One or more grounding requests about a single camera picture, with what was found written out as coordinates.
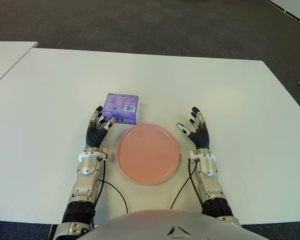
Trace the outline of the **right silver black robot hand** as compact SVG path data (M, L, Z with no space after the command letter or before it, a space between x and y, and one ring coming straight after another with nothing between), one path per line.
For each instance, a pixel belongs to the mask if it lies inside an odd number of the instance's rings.
M201 111L196 107L191 108L191 116L189 122L194 127L194 131L189 130L186 126L181 123L177 123L176 127L184 133L198 149L210 149L210 136L207 128L205 118Z

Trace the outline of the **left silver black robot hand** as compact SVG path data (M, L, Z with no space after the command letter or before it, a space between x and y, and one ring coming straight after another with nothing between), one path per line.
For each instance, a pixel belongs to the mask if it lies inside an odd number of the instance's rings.
M91 115L85 136L86 149L99 149L110 128L114 125L115 118L111 117L109 120L105 120L102 110L103 107L98 106Z

